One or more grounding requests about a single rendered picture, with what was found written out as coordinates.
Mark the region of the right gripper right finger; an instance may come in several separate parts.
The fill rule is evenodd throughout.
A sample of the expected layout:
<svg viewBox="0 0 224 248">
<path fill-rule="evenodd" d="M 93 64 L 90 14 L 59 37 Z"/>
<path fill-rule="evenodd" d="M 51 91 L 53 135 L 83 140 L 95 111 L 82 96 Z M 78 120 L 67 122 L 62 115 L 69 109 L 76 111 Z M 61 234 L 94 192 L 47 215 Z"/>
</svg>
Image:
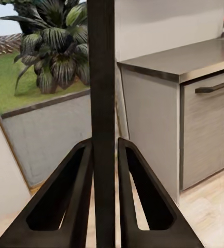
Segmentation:
<svg viewBox="0 0 224 248">
<path fill-rule="evenodd" d="M 138 227 L 132 174 L 149 229 Z M 138 147 L 118 138 L 121 248 L 205 248 Z"/>
</svg>

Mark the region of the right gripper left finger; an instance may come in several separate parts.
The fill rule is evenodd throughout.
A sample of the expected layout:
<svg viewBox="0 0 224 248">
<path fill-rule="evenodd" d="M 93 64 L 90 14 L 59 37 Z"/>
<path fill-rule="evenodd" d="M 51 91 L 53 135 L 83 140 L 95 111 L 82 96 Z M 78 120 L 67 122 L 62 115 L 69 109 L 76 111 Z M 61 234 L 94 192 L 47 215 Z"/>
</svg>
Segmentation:
<svg viewBox="0 0 224 248">
<path fill-rule="evenodd" d="M 77 143 L 0 237 L 0 248 L 85 248 L 92 138 Z"/>
</svg>

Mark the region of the poster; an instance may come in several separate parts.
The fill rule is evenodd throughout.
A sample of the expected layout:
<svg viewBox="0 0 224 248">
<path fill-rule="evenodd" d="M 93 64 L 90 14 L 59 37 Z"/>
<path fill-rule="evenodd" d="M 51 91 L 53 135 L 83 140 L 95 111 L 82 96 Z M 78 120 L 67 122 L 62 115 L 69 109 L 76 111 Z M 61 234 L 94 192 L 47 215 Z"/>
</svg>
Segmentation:
<svg viewBox="0 0 224 248">
<path fill-rule="evenodd" d="M 115 0 L 87 0 L 97 248 L 115 248 Z"/>
</svg>

